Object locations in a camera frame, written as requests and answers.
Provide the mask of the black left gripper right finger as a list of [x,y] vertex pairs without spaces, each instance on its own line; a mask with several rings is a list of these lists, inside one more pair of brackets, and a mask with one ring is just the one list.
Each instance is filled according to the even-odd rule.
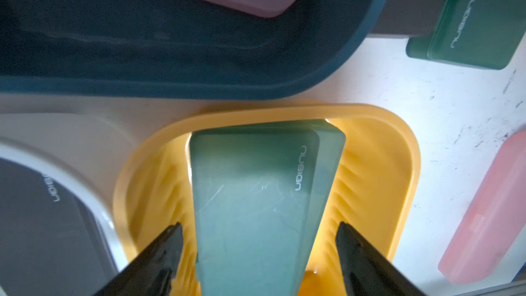
[[348,295],[424,296],[348,223],[338,226],[336,248]]

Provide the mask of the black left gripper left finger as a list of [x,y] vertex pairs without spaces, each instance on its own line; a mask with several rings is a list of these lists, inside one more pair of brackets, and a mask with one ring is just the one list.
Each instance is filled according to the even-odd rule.
[[182,225],[170,225],[95,295],[169,295],[183,246]]

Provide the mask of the green pencil case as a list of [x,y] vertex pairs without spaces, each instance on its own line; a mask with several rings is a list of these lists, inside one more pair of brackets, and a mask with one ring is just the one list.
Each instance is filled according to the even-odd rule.
[[525,0],[446,0],[435,30],[408,41],[411,58],[481,69],[508,66],[525,34]]
[[345,134],[325,120],[192,134],[203,295],[299,292],[345,142]]

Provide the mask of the black pencil case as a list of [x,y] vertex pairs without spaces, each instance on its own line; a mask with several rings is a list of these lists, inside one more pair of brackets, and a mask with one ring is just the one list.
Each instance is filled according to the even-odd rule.
[[445,0],[387,0],[369,33],[375,38],[411,38],[431,33]]
[[93,214],[48,175],[1,160],[1,292],[93,295],[118,273]]

